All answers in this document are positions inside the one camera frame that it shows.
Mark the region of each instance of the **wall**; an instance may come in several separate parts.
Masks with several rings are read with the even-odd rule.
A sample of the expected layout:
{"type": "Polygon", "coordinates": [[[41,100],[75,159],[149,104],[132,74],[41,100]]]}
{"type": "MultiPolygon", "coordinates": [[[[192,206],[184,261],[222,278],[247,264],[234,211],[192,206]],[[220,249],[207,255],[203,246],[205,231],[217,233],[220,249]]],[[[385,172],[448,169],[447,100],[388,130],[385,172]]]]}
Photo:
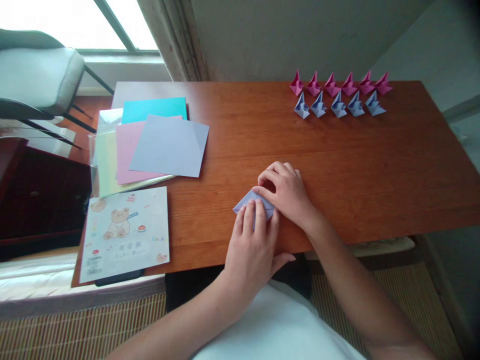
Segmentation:
{"type": "MultiPolygon", "coordinates": [[[[85,62],[112,89],[120,81],[172,81],[160,56],[85,56],[85,62]]],[[[110,95],[87,73],[77,95],[110,95]]]]}
{"type": "Polygon", "coordinates": [[[480,95],[480,35],[467,1],[435,1],[373,65],[390,80],[422,80],[440,111],[480,95]]]}
{"type": "MultiPolygon", "coordinates": [[[[435,1],[372,71],[389,71],[390,80],[422,80],[480,172],[480,29],[475,10],[467,1],[435,1]]],[[[462,333],[480,334],[480,226],[428,237],[460,305],[462,333]]]]}
{"type": "Polygon", "coordinates": [[[297,68],[304,81],[360,79],[431,3],[192,0],[213,81],[293,80],[297,68]]]}

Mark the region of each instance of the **window frame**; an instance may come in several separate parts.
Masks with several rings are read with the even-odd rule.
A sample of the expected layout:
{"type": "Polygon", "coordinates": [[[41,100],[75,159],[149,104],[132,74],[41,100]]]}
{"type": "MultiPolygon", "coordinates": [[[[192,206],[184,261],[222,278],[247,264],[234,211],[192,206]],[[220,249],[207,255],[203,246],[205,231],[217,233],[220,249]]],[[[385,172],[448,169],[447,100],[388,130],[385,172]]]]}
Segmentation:
{"type": "Polygon", "coordinates": [[[113,31],[115,31],[116,35],[119,37],[123,45],[125,46],[125,50],[122,49],[76,49],[77,52],[81,55],[106,55],[106,56],[115,56],[115,55],[136,55],[136,56],[160,56],[160,51],[158,50],[144,50],[138,49],[135,47],[130,37],[127,35],[127,32],[123,28],[120,21],[115,16],[114,12],[110,8],[107,0],[93,0],[97,5],[98,9],[101,11],[105,19],[110,24],[113,31]]]}

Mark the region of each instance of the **forearm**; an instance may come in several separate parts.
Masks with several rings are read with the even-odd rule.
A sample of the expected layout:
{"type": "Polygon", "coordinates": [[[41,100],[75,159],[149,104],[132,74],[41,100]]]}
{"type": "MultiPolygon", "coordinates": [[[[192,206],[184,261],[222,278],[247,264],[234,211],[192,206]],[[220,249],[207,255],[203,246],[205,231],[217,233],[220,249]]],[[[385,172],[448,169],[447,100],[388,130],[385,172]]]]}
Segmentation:
{"type": "Polygon", "coordinates": [[[369,347],[421,341],[400,308],[316,213],[306,227],[330,286],[351,324],[369,347]]]}
{"type": "Polygon", "coordinates": [[[108,359],[188,359],[238,320],[222,274],[198,296],[124,342],[108,359]]]}

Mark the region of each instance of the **teal paper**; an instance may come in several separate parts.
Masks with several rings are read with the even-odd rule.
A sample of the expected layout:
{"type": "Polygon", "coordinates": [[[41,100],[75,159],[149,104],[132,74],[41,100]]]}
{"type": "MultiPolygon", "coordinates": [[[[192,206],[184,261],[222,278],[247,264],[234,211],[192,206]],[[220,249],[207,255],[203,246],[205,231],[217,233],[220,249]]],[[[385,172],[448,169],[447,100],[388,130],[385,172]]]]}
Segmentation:
{"type": "Polygon", "coordinates": [[[180,115],[182,119],[188,120],[185,98],[172,97],[142,101],[125,101],[121,123],[130,124],[145,121],[148,115],[163,117],[180,115]]]}

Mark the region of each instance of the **gray chair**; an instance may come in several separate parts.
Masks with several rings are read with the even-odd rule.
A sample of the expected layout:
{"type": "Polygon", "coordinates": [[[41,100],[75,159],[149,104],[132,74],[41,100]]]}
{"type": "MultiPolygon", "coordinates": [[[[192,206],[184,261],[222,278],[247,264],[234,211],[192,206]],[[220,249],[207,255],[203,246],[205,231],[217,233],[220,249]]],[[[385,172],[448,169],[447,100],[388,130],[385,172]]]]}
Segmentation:
{"type": "Polygon", "coordinates": [[[31,120],[63,116],[96,133],[69,113],[74,108],[88,116],[73,104],[84,71],[113,95],[114,91],[85,65],[75,49],[41,31],[0,29],[0,118],[18,120],[71,145],[63,136],[31,120]]]}

